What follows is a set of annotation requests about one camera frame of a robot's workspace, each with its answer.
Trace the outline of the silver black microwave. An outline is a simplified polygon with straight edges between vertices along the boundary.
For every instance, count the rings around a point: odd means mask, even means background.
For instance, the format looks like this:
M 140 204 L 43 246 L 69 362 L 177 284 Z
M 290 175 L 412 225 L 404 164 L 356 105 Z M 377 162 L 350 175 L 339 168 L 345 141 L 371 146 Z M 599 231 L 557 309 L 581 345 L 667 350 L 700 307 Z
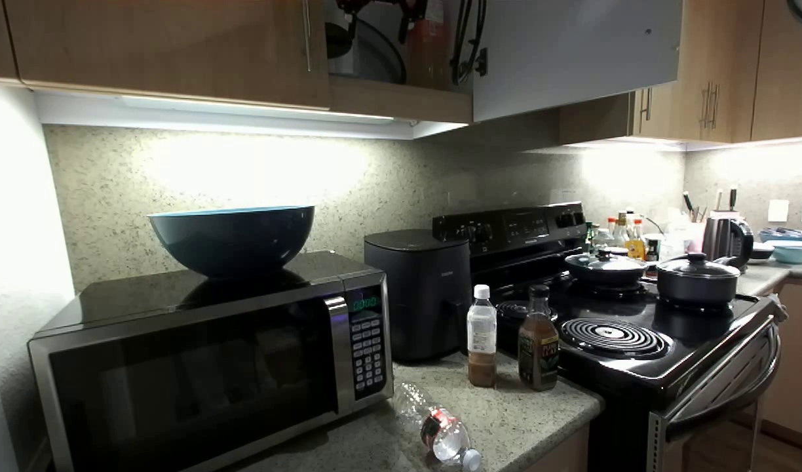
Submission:
M 214 472 L 392 392 L 385 276 L 326 252 L 94 284 L 25 348 L 56 472 Z

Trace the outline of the red bottle in cabinet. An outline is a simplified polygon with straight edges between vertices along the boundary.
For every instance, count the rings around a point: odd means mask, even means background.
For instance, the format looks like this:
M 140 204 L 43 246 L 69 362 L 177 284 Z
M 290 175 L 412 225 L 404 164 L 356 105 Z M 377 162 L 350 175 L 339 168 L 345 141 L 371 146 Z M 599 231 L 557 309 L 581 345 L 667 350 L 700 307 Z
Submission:
M 448 24 L 443 0 L 426 0 L 418 20 L 406 36 L 406 73 L 415 86 L 443 90 L 448 84 Z

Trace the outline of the dark blue bowl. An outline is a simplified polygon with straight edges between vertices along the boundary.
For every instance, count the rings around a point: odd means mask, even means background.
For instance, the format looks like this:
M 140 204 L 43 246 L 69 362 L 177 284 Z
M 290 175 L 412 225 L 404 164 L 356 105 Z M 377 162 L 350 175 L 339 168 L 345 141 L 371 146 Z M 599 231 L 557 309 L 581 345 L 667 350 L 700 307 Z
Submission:
M 290 263 L 315 221 L 311 204 L 152 213 L 163 250 L 207 277 L 269 277 Z

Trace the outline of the brown sauce bottle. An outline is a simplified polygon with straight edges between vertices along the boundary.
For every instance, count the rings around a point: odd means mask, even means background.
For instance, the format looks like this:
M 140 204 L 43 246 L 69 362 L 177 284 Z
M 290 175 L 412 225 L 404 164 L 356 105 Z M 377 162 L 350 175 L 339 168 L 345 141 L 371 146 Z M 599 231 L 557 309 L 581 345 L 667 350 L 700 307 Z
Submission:
M 533 390 L 549 390 L 557 381 L 557 329 L 546 307 L 546 288 L 532 285 L 526 318 L 518 324 L 516 354 L 518 378 Z

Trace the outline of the wooden left wall cabinet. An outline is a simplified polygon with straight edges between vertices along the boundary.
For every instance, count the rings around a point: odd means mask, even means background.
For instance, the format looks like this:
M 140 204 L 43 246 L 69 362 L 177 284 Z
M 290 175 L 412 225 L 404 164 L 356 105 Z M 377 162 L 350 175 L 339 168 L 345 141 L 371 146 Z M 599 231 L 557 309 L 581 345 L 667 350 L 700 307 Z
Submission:
M 0 0 L 0 78 L 322 105 L 322 2 Z

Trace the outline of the silver electric kettle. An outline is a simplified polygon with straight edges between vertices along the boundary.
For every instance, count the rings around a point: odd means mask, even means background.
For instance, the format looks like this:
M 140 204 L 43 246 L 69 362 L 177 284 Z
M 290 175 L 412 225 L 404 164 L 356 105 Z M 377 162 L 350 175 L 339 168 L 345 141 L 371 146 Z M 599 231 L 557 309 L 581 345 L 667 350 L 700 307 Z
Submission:
M 751 231 L 737 213 L 709 213 L 701 231 L 701 253 L 743 264 L 751 252 Z

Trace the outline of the under cabinet light strip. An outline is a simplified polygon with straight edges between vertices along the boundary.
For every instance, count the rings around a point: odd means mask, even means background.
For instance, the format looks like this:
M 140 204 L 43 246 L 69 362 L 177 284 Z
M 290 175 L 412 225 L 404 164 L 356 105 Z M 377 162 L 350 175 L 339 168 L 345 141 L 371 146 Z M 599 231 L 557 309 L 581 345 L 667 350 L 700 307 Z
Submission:
M 35 90 L 34 97 L 39 121 L 49 125 L 279 133 L 391 141 L 430 138 L 459 128 L 459 121 L 336 113 L 318 107 L 239 105 L 62 90 Z

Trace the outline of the wooden wall cabinet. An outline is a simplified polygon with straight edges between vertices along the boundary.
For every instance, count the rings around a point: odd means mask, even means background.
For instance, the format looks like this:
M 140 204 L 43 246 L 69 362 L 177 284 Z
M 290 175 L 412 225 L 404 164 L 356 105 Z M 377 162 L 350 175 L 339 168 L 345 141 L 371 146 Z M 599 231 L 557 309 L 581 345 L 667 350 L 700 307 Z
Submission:
M 0 0 L 0 78 L 322 105 L 322 2 Z
M 371 78 L 347 78 L 332 75 L 326 71 L 326 49 L 325 49 L 325 0 L 305 0 L 309 20 L 315 27 L 315 36 L 318 41 L 318 67 L 326 78 L 326 100 L 330 109 L 338 113 L 364 113 L 364 116 L 392 116 L 392 118 L 418 118 L 418 121 L 459 121 L 467 122 L 472 113 L 472 103 L 464 92 L 456 90 L 456 57 L 451 53 L 448 40 L 448 84 L 443 90 L 415 86 L 409 82 L 371 82 Z M 404 0 L 409 6 L 406 29 L 401 31 L 401 55 L 406 63 L 406 36 L 412 24 L 421 17 L 426 0 Z

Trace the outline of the white cabinet door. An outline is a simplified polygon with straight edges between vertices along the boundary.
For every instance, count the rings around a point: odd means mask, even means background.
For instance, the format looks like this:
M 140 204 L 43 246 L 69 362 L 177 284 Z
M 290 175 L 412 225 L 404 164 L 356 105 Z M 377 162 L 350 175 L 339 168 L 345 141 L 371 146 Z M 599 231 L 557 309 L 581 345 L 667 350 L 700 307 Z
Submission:
M 486 0 L 474 121 L 676 78 L 681 0 Z

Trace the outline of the lying clear plastic bottle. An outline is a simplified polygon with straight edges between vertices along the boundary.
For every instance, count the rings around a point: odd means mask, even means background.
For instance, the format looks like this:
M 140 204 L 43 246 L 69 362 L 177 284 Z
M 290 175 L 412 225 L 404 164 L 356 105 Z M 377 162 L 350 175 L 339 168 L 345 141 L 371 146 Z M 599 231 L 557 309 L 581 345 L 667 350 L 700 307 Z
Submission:
M 464 423 L 432 402 L 418 386 L 394 386 L 394 413 L 401 432 L 426 462 L 448 466 L 451 472 L 481 472 L 481 455 L 468 445 Z

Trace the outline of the white cap drink bottle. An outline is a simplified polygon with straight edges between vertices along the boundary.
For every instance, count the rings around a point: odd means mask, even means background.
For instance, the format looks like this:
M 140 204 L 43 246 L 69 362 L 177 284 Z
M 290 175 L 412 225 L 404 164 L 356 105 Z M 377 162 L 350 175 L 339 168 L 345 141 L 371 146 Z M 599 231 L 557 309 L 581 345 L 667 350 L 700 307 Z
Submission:
M 494 383 L 497 312 L 490 301 L 490 285 L 474 285 L 474 301 L 467 312 L 467 378 L 472 386 Z

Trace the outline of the yellow oil bottle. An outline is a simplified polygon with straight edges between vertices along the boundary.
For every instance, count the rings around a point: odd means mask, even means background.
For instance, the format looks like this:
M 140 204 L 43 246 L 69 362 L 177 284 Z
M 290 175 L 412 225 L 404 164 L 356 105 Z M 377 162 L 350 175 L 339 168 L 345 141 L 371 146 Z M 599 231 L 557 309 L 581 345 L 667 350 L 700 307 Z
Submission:
M 629 256 L 643 263 L 646 260 L 646 240 L 641 235 L 641 217 L 630 221 L 630 232 L 629 232 Z

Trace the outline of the wooden right wall cabinets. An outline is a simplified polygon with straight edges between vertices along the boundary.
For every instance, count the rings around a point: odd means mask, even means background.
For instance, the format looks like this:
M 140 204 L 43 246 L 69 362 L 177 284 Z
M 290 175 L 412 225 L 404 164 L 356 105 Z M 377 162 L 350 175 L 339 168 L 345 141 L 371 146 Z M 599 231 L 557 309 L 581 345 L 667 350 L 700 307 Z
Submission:
M 630 97 L 630 130 L 681 141 L 802 137 L 795 0 L 681 0 L 676 78 Z

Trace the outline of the black electric stove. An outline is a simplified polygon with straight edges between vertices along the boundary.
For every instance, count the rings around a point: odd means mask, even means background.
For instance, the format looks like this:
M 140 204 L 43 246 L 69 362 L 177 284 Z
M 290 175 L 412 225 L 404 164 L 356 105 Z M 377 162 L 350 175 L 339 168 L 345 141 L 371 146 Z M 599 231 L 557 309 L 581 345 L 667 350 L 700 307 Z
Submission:
M 666 472 L 670 445 L 756 404 L 776 378 L 777 298 L 737 291 L 722 303 L 681 303 L 657 295 L 657 276 L 630 291 L 581 285 L 562 264 L 588 250 L 577 201 L 440 214 L 432 235 L 468 243 L 472 277 L 493 288 L 507 356 L 529 288 L 546 288 L 557 374 L 603 399 L 588 423 L 588 472 Z

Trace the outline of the black pot with lid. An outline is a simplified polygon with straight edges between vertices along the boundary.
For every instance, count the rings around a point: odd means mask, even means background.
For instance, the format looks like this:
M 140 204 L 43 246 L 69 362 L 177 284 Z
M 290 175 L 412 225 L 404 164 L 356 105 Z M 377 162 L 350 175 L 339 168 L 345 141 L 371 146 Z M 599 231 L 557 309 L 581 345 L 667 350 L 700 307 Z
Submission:
M 687 253 L 657 264 L 657 295 L 681 303 L 722 303 L 737 295 L 738 270 Z

